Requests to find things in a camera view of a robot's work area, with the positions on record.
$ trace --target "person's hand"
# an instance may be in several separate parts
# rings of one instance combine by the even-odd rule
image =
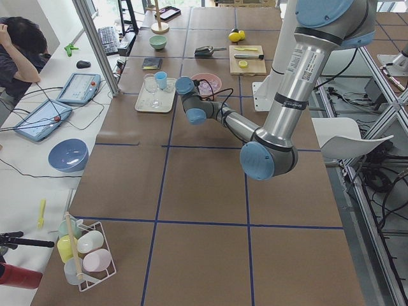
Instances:
[[[6,24],[0,24],[0,45],[2,45],[3,47],[9,47],[13,45],[10,35],[7,32]]]

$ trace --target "white chair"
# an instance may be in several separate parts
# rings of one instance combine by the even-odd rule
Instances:
[[[380,139],[361,139],[357,122],[352,118],[312,118],[322,152],[327,158],[349,159],[370,153],[394,135]]]

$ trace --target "black tray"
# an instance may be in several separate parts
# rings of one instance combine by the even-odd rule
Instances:
[[[174,6],[166,6],[164,8],[160,9],[160,19],[162,21],[167,21],[174,16],[180,15],[181,11],[178,8],[175,8]]]

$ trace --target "green bowl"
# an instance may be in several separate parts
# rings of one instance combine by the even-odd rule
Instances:
[[[155,35],[150,37],[149,43],[156,50],[161,50],[166,46],[167,38],[163,35]]]

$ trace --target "black hair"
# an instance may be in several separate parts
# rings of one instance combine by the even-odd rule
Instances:
[[[47,49],[47,40],[34,22],[23,17],[9,17],[4,24],[14,45],[35,54]]]

